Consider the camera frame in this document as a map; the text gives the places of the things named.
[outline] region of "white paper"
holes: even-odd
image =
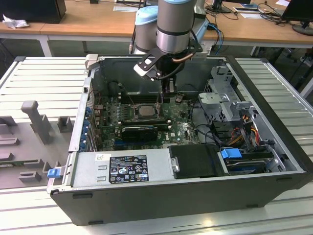
[[[138,7],[131,7],[131,6],[115,6],[113,8],[113,11],[132,11],[136,12],[138,10]]]
[[[6,17],[5,15],[3,15],[3,19],[2,23],[4,23],[8,28],[15,29],[29,26],[25,20],[14,20]]]
[[[289,2],[286,0],[278,0],[277,5],[288,6]]]
[[[248,19],[263,19],[260,14],[256,14],[256,13],[241,13],[241,15],[244,18],[248,18]]]

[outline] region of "warning label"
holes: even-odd
[[[109,182],[111,184],[143,181],[149,181],[146,155],[110,158]]]

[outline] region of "desk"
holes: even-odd
[[[268,0],[272,6],[284,9]],[[227,7],[238,6],[225,2]],[[49,40],[69,41],[109,41],[129,42],[134,29],[135,12],[113,11],[114,3],[89,1],[74,2],[66,0],[67,12],[60,24],[31,23],[31,27],[11,30],[0,27],[0,38],[39,40],[45,56],[51,56]],[[264,19],[245,19],[238,14],[239,20],[227,19],[223,14],[217,16],[219,29],[224,33],[224,45],[258,47],[297,47],[311,48],[313,37],[296,33],[290,25],[281,27]],[[207,31],[203,43],[210,49],[216,40],[215,31]]]
[[[263,0],[252,2],[264,3]],[[285,9],[284,6],[275,4],[276,2],[277,0],[268,0],[270,6]],[[238,6],[236,3],[225,2],[224,4],[232,10],[232,7]],[[210,15],[207,16],[214,23],[214,18]],[[227,16],[235,18],[233,14],[227,14]],[[289,24],[279,26],[264,19],[246,19],[241,14],[238,14],[238,18],[238,20],[230,20],[223,14],[218,14],[217,24],[219,29],[224,33],[224,45],[299,48],[311,48],[313,46],[312,36],[295,32]],[[212,41],[210,32],[205,34],[204,40]]]

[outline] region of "computer monitor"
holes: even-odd
[[[313,28],[310,28],[310,22],[313,22],[313,0],[291,0],[281,18],[285,21],[301,21],[301,25],[292,26],[293,30],[313,36]]]
[[[250,4],[251,2],[251,0],[213,0],[211,10],[214,12],[218,12],[218,13],[231,13],[229,8],[222,6],[223,1],[241,3],[241,4]]]

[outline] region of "motherboard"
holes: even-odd
[[[123,102],[121,97],[103,96],[98,103],[94,124],[102,151],[200,143],[191,124],[190,100],[173,97],[167,103],[137,103],[131,98]]]

